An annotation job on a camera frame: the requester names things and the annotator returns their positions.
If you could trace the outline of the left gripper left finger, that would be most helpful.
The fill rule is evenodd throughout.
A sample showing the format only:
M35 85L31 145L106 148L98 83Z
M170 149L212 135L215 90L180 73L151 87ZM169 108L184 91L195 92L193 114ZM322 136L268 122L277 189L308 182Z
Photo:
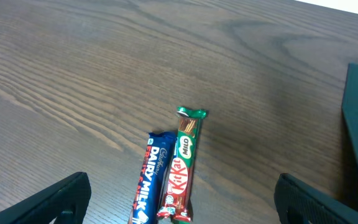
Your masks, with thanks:
M82 224L91 198L87 173L76 172L0 212L0 224Z

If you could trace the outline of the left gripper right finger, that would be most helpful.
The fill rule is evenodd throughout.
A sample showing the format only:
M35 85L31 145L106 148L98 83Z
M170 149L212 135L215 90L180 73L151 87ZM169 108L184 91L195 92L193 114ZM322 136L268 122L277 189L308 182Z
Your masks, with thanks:
M273 197L282 224L358 224L357 211L287 173L280 175Z

